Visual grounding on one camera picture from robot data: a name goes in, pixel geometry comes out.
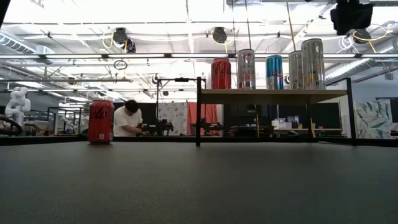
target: pipe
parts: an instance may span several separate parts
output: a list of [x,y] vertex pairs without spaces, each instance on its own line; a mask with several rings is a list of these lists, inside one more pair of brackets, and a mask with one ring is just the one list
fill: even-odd
[[395,68],[393,68],[393,69],[385,69],[385,70],[383,70],[383,71],[381,71],[381,72],[376,72],[376,73],[373,73],[373,74],[371,74],[371,75],[367,75],[367,76],[365,76],[365,77],[362,77],[362,78],[353,80],[353,83],[363,82],[363,81],[365,81],[365,80],[368,80],[368,79],[371,79],[371,78],[374,78],[374,77],[378,77],[378,76],[380,76],[380,75],[385,75],[385,74],[387,74],[387,73],[389,73],[389,72],[394,72],[394,71],[396,71],[396,70],[398,70],[398,67],[395,67]]
[[[396,54],[398,53],[398,38],[392,38],[387,40],[376,47],[376,51],[379,54]],[[372,50],[368,50],[366,53],[372,54]],[[377,62],[371,58],[363,58],[355,62],[348,64],[339,64],[325,72],[326,84],[341,80],[352,75],[356,75],[360,72],[366,71],[369,68],[373,68],[377,65]]]
[[[0,83],[5,82],[20,82],[21,80],[0,80]],[[40,83],[52,83],[52,82],[131,82],[131,80],[120,79],[120,80],[23,80],[24,82],[40,82]]]

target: fluorescent light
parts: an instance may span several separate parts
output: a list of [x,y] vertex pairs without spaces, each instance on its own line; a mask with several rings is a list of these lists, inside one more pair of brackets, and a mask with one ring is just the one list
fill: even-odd
[[16,82],[16,83],[24,86],[29,86],[32,88],[45,88],[45,86],[38,84],[36,82]]
[[81,101],[81,102],[90,101],[90,100],[88,100],[86,98],[78,97],[78,96],[68,96],[68,98],[71,99],[71,100],[76,100],[76,101]]
[[396,58],[398,54],[362,54],[362,58]]
[[101,55],[98,54],[68,54],[68,55],[46,55],[49,59],[58,59],[58,58],[101,58]]
[[323,54],[323,58],[353,58],[355,54]]
[[172,54],[173,58],[228,58],[228,54]]
[[107,54],[109,54],[109,52],[106,49],[99,49],[100,51],[106,52]]
[[162,58],[164,54],[111,54],[109,58]]
[[54,91],[54,92],[61,92],[61,91],[73,91],[73,90],[43,90],[43,91]]
[[61,95],[61,94],[58,94],[58,93],[53,93],[53,92],[49,92],[49,94],[51,94],[51,95],[53,95],[53,96],[57,96],[57,97],[65,97],[65,96],[63,96],[63,95]]
[[39,59],[38,55],[0,55],[0,59]]
[[274,55],[279,55],[282,58],[288,58],[289,57],[288,54],[254,54],[254,57],[256,57],[256,58],[267,58],[267,57],[274,56]]

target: shelf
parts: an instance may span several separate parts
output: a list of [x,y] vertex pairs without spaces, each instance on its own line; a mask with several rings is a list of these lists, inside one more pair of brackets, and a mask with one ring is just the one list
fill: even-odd
[[345,95],[346,90],[201,90],[201,103],[306,105]]

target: energy drink can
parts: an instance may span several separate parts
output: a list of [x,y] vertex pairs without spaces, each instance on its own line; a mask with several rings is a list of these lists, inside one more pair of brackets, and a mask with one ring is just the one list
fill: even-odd
[[301,44],[304,89],[324,90],[325,65],[321,39],[309,39]]
[[256,63],[254,51],[244,49],[238,52],[238,89],[256,89]]
[[267,63],[267,89],[283,90],[284,73],[282,71],[282,56],[273,55],[266,59]]
[[231,88],[231,63],[227,58],[216,58],[211,64],[211,88]]
[[291,90],[303,90],[303,63],[301,51],[295,51],[289,54],[289,81]]

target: man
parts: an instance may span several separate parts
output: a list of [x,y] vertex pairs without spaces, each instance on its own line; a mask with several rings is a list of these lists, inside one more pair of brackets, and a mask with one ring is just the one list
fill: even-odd
[[135,100],[129,100],[114,112],[113,134],[117,137],[148,135],[148,132],[142,132],[138,128],[141,123],[142,116],[138,103]]

